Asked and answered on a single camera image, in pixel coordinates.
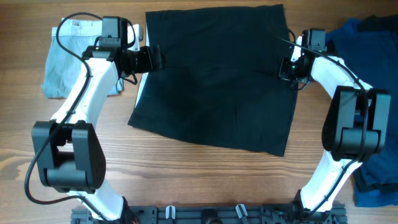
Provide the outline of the black shorts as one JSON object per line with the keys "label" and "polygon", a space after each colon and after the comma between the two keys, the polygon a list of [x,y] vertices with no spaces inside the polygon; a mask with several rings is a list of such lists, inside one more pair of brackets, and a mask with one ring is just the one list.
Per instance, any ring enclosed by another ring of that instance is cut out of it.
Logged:
{"label": "black shorts", "polygon": [[281,4],[146,13],[161,70],[129,125],[168,138],[283,156],[297,93],[279,79],[290,55]]}

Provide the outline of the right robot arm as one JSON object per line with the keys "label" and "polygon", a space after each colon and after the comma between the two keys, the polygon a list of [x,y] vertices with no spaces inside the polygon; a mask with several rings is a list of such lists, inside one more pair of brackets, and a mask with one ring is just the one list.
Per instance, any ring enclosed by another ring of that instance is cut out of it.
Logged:
{"label": "right robot arm", "polygon": [[322,219],[350,175],[382,151],[391,96],[361,81],[342,58],[332,56],[323,29],[304,30],[291,44],[292,56],[283,59],[279,78],[293,86],[318,82],[332,101],[322,129],[322,158],[291,201],[289,218]]}

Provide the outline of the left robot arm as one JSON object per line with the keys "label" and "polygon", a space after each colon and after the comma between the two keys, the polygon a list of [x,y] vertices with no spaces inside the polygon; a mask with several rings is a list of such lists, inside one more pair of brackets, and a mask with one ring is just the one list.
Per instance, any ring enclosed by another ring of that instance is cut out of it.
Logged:
{"label": "left robot arm", "polygon": [[137,223],[127,200],[105,179],[106,158],[95,127],[110,90],[120,80],[136,83],[139,73],[164,66],[159,46],[140,46],[142,34],[122,17],[101,18],[101,35],[78,56],[81,73],[62,107],[32,128],[41,183],[80,201],[94,223]]}

